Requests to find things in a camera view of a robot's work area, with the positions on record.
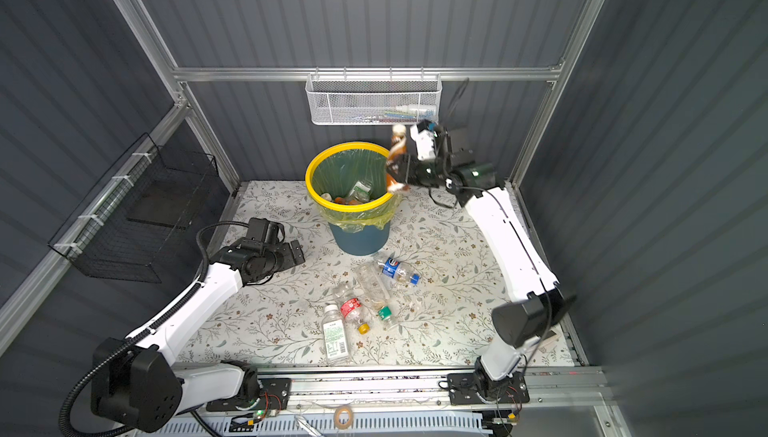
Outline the blue Pepsi label bottle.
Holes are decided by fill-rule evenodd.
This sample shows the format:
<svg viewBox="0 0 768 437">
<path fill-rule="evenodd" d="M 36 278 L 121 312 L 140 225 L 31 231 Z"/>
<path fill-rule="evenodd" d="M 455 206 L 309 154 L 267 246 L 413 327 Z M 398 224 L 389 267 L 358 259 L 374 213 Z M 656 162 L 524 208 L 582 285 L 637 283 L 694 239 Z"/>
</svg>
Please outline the blue Pepsi label bottle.
<svg viewBox="0 0 768 437">
<path fill-rule="evenodd" d="M 385 257 L 377 262 L 379 273 L 390 279 L 392 283 L 405 286 L 416 286 L 421 276 L 418 271 L 408 263 L 397 260 L 394 257 Z"/>
</svg>

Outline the orange cap soda bottle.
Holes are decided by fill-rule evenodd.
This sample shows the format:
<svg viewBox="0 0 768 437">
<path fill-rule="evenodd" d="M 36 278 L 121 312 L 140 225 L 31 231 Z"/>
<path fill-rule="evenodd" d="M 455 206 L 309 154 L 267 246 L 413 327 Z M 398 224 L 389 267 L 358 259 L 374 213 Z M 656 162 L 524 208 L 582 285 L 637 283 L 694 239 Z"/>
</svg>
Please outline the orange cap soda bottle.
<svg viewBox="0 0 768 437">
<path fill-rule="evenodd" d="M 358 202 L 355 199 L 349 200 L 342 197 L 335 198 L 333 202 L 339 205 L 358 205 Z"/>
</svg>

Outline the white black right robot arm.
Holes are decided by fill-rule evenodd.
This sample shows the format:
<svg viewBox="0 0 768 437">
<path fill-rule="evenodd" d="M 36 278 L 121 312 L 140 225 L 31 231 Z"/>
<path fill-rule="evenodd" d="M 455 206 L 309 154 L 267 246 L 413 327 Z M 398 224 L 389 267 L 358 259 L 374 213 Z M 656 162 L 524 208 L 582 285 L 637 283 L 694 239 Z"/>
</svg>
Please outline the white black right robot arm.
<svg viewBox="0 0 768 437">
<path fill-rule="evenodd" d="M 450 378 L 453 404 L 525 400 L 524 379 L 534 354 L 576 296 L 565 290 L 516 216 L 512 199 L 491 163 L 478 163 L 458 134 L 424 121 L 406 127 L 396 156 L 411 186 L 442 188 L 481 230 L 505 282 L 508 302 L 491 312 L 495 335 L 477 359 L 467 384 Z"/>
</svg>

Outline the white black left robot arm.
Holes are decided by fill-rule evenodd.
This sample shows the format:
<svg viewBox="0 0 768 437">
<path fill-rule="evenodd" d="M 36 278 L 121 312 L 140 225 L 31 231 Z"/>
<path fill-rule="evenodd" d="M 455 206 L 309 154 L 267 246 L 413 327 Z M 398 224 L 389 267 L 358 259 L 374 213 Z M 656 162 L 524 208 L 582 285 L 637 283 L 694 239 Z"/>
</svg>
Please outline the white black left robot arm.
<svg viewBox="0 0 768 437">
<path fill-rule="evenodd" d="M 72 422 L 83 390 L 94 415 L 114 422 L 108 435 L 132 430 L 152 433 L 178 414 L 198 419 L 199 408 L 216 400 L 248 406 L 268 404 L 255 367 L 241 361 L 179 366 L 180 352 L 199 328 L 242 288 L 263 286 L 305 262 L 299 241 L 286 238 L 282 224 L 263 218 L 244 223 L 247 232 L 209 253 L 198 232 L 201 263 L 195 277 L 163 310 L 124 339 L 108 338 L 96 349 L 92 368 L 65 397 L 58 415 L 64 436 L 78 436 Z"/>
</svg>

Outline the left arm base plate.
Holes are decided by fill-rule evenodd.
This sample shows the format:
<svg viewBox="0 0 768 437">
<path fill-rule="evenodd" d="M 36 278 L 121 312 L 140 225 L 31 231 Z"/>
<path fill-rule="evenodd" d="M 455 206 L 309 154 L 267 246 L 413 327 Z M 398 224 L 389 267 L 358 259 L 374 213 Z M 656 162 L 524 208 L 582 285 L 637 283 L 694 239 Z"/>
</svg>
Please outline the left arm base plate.
<svg viewBox="0 0 768 437">
<path fill-rule="evenodd" d="M 208 412 L 256 412 L 278 413 L 287 408 L 291 395 L 292 380 L 289 378 L 258 378 L 235 397 L 219 399 L 205 405 Z"/>
</svg>

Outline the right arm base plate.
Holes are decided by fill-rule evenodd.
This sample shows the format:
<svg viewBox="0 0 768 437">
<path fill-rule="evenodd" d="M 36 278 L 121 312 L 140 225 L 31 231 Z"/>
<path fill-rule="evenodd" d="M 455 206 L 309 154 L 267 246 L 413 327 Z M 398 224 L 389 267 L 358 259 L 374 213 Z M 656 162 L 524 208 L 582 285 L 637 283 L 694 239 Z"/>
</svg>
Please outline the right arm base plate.
<svg viewBox="0 0 768 437">
<path fill-rule="evenodd" d="M 489 380 L 481 372 L 450 373 L 441 385 L 449 395 L 450 403 L 462 405 L 522 405 L 530 402 L 525 379 L 521 372 L 513 372 L 501 380 Z"/>
</svg>

